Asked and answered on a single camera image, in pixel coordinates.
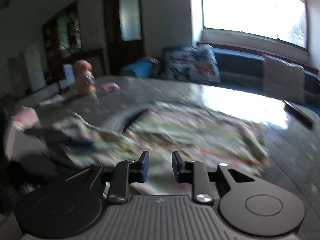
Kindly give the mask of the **colourful patterned children's garment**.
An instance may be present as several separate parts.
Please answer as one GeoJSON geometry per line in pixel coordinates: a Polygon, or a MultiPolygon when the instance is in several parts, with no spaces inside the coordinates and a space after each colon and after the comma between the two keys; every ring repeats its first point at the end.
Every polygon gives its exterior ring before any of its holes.
{"type": "Polygon", "coordinates": [[[201,161],[207,168],[231,164],[253,175],[263,172],[268,152],[265,126],[205,108],[156,102],[122,132],[94,127],[78,114],[54,124],[54,128],[78,139],[91,139],[92,147],[63,146],[76,166],[114,166],[150,154],[145,183],[134,188],[145,194],[189,194],[189,185],[177,185],[171,168],[171,154],[184,160],[201,161]]]}

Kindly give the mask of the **white paper on table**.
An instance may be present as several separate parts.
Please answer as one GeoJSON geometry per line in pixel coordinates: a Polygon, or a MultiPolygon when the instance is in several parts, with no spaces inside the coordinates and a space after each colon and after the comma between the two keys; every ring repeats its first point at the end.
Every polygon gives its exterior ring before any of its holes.
{"type": "Polygon", "coordinates": [[[57,104],[60,104],[61,102],[65,101],[65,99],[66,98],[64,96],[56,94],[52,98],[38,102],[38,105],[40,107],[45,107],[45,106],[49,106],[49,105],[57,105],[57,104]]]}

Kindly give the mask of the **small pink toy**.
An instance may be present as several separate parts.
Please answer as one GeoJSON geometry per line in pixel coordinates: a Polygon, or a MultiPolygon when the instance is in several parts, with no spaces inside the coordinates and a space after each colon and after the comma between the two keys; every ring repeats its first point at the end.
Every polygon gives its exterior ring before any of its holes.
{"type": "Polygon", "coordinates": [[[100,91],[106,94],[110,94],[119,90],[120,90],[120,86],[114,82],[103,84],[100,88],[100,91]]]}

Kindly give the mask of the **pink cartoon face bottle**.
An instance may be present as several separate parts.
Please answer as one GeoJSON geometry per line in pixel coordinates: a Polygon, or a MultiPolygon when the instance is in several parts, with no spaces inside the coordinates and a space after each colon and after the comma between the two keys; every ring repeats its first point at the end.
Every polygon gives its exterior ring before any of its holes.
{"type": "Polygon", "coordinates": [[[77,60],[73,64],[77,93],[79,95],[94,94],[96,92],[95,77],[92,65],[85,60],[77,60]]]}

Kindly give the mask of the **butterfly print pillow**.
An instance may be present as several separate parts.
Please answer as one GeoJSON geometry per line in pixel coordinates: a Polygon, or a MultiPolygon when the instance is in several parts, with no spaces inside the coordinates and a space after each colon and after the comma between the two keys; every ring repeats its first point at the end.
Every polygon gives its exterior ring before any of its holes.
{"type": "Polygon", "coordinates": [[[213,47],[208,44],[165,50],[163,60],[169,80],[205,85],[221,82],[213,47]]]}

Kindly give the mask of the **white refrigerator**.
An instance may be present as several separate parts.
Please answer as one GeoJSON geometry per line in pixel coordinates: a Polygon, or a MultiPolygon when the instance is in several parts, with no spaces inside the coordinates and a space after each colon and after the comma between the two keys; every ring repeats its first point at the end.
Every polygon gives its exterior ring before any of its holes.
{"type": "Polygon", "coordinates": [[[31,85],[31,90],[36,92],[46,87],[46,81],[40,60],[39,45],[34,43],[24,50],[25,65],[31,85]]]}

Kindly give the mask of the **blue sofa bench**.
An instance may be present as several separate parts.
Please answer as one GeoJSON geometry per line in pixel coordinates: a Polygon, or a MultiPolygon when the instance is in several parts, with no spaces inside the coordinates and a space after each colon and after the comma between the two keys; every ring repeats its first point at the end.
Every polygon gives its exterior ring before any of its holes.
{"type": "MultiPolygon", "coordinates": [[[[230,50],[225,48],[214,48],[210,44],[199,43],[196,48],[209,48],[214,54],[215,65],[218,67],[221,79],[225,82],[231,82],[233,77],[243,77],[246,85],[248,79],[252,79],[255,83],[254,89],[262,89],[265,58],[268,55],[257,55],[246,51],[230,50]]],[[[273,60],[279,61],[282,64],[287,64],[290,67],[302,68],[304,71],[305,82],[305,103],[307,105],[319,105],[319,76],[310,68],[303,68],[300,64],[286,62],[276,57],[270,57],[273,60]]]]}

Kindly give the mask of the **dark wooden cabinet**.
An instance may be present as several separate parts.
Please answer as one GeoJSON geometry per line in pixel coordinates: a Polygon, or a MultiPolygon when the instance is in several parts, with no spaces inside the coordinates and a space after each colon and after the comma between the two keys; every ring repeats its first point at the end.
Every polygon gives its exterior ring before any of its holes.
{"type": "Polygon", "coordinates": [[[107,74],[103,50],[85,49],[82,44],[77,2],[52,16],[42,25],[41,31],[47,60],[44,77],[48,85],[65,79],[63,66],[76,60],[90,62],[94,76],[107,74]]]}

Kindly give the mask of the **black remote control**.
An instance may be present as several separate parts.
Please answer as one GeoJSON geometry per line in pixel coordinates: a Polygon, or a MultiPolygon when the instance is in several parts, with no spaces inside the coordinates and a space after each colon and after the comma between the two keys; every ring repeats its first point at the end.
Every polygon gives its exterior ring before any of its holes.
{"type": "Polygon", "coordinates": [[[291,116],[297,119],[307,129],[309,130],[313,129],[315,122],[308,115],[306,115],[302,110],[300,110],[294,104],[285,100],[283,102],[284,102],[284,110],[287,113],[289,113],[291,116]]]}

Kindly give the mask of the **beige square cushion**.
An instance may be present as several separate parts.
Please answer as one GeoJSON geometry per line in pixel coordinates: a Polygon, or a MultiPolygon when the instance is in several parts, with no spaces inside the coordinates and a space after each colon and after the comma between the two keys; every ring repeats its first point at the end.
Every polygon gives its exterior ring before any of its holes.
{"type": "Polygon", "coordinates": [[[304,88],[305,73],[302,66],[264,56],[263,92],[267,96],[303,104],[304,88]]]}

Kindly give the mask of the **dark wooden door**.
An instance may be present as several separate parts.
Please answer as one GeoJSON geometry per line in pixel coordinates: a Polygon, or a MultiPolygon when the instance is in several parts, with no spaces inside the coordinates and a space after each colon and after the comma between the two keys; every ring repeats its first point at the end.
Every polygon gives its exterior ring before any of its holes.
{"type": "Polygon", "coordinates": [[[140,0],[103,0],[107,59],[111,75],[145,56],[140,0]]]}

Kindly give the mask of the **window with frame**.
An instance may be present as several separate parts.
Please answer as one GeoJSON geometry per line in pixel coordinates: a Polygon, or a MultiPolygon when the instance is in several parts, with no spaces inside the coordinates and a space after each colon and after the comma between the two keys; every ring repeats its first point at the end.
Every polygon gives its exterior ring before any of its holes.
{"type": "Polygon", "coordinates": [[[237,31],[306,49],[306,2],[299,0],[202,0],[207,29],[237,31]]]}

